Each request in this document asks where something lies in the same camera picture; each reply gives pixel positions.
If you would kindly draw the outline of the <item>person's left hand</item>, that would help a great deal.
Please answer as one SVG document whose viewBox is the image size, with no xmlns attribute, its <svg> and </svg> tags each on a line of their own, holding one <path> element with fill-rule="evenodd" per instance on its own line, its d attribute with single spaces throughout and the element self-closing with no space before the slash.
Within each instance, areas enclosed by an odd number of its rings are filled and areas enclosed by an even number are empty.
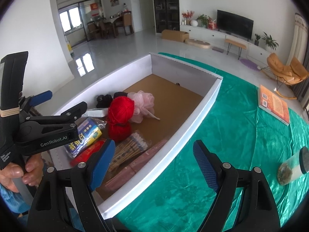
<svg viewBox="0 0 309 232">
<path fill-rule="evenodd" d="M 5 169 L 1 170 L 1 185 L 14 193 L 19 191 L 13 179 L 21 179 L 25 185 L 37 186 L 43 176 L 43 167 L 44 163 L 41 154 L 31 156 L 24 170 L 15 163 L 9 163 Z"/>
</svg>

